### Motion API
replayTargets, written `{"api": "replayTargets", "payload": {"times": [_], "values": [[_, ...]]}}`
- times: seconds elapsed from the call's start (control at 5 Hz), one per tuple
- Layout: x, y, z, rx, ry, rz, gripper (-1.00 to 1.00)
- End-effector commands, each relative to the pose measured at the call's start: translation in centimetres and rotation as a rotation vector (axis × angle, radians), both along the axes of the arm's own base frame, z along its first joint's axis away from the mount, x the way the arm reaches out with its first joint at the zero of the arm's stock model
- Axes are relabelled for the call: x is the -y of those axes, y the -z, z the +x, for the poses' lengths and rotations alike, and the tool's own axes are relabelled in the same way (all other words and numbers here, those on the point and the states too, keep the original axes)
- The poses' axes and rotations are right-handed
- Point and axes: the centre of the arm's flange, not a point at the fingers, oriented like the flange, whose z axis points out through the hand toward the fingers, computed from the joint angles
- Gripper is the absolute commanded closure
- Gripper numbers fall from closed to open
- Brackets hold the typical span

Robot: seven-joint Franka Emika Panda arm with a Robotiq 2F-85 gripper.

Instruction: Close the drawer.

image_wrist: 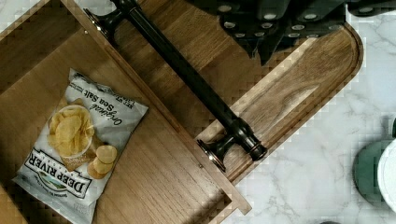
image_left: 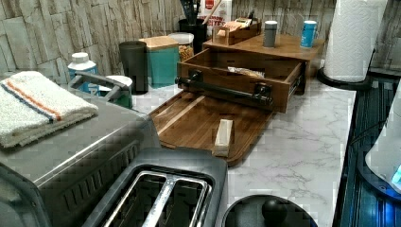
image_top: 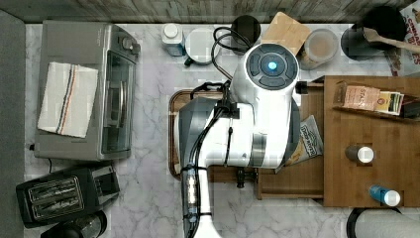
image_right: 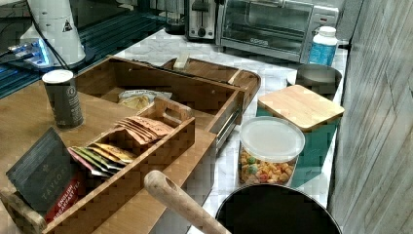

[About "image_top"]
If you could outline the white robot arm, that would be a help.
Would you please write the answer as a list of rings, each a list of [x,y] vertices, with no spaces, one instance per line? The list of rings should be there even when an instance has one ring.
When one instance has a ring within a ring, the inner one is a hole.
[[[262,43],[241,58],[222,84],[220,99],[197,97],[181,107],[173,127],[184,238],[218,238],[212,220],[208,168],[281,168],[299,139],[292,94],[299,78],[295,55]]]

